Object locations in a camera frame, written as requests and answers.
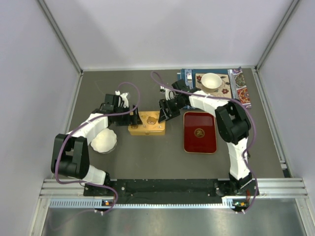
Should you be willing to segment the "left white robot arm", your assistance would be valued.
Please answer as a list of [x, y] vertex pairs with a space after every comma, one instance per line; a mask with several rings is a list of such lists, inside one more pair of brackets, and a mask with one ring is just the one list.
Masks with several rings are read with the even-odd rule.
[[51, 171], [94, 184], [95, 190], [106, 195], [112, 184], [109, 174], [90, 164], [89, 145], [112, 124], [129, 126], [141, 124], [136, 105], [129, 107], [129, 93], [106, 94], [100, 107], [93, 110], [87, 120], [67, 134], [58, 134], [54, 140]]

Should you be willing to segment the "gold cookie tin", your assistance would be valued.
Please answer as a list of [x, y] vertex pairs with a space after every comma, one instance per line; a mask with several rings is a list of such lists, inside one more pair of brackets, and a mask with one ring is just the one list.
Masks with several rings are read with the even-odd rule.
[[165, 130], [138, 130], [130, 129], [129, 133], [132, 136], [163, 136], [165, 135]]

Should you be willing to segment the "silver tin lid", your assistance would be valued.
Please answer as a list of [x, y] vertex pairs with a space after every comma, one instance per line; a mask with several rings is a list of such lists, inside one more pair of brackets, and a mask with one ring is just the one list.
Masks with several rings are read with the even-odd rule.
[[159, 111], [142, 111], [139, 112], [140, 118], [142, 120], [142, 125], [133, 126], [130, 125], [128, 130], [130, 129], [138, 129], [138, 130], [166, 130], [166, 122], [162, 123], [158, 122]]

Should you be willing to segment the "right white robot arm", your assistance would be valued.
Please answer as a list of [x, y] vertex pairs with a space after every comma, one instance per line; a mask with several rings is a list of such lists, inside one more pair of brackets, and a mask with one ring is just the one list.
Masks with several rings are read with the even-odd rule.
[[189, 88], [183, 80], [172, 88], [160, 87], [165, 98], [159, 103], [159, 122], [171, 120], [181, 114], [181, 109], [190, 106], [215, 117], [220, 137], [227, 143], [230, 158], [230, 190], [237, 195], [247, 190], [252, 180], [248, 168], [248, 144], [251, 123], [246, 111], [231, 99], [217, 98], [198, 88]]

